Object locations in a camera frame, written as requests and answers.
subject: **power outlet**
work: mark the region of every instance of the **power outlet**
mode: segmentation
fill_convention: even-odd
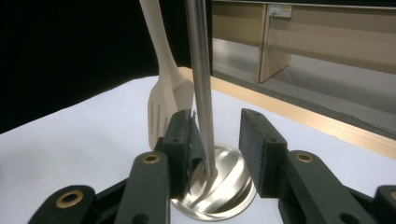
[[[292,6],[288,5],[270,5],[268,15],[274,17],[291,18]]]

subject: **white table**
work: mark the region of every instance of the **white table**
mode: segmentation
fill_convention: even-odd
[[[100,192],[126,178],[149,151],[147,101],[156,77],[132,80],[78,105],[0,134],[0,223],[26,223],[56,190],[88,185]],[[261,107],[213,91],[215,139],[238,147],[241,108],[263,113],[289,142],[320,156],[343,184],[374,196],[396,185],[396,161]],[[172,223],[202,223],[171,210]],[[256,196],[220,223],[282,223],[277,199]]]

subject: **metal rod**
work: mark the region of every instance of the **metal rod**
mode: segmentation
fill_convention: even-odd
[[[212,93],[210,86],[209,47],[207,44],[205,0],[186,0],[199,129],[204,145],[208,174],[217,172],[213,132]]]

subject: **metal disc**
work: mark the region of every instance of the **metal disc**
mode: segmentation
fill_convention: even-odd
[[[253,201],[256,189],[239,149],[215,146],[218,172],[208,175],[201,162],[191,175],[190,193],[183,200],[172,200],[184,215],[202,221],[234,217]]]

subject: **wooden spatula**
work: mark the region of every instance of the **wooden spatula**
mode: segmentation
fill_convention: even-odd
[[[140,0],[148,31],[158,58],[160,74],[148,99],[148,141],[154,149],[164,136],[170,118],[182,109],[191,109],[194,87],[178,70],[163,27],[158,0]]]

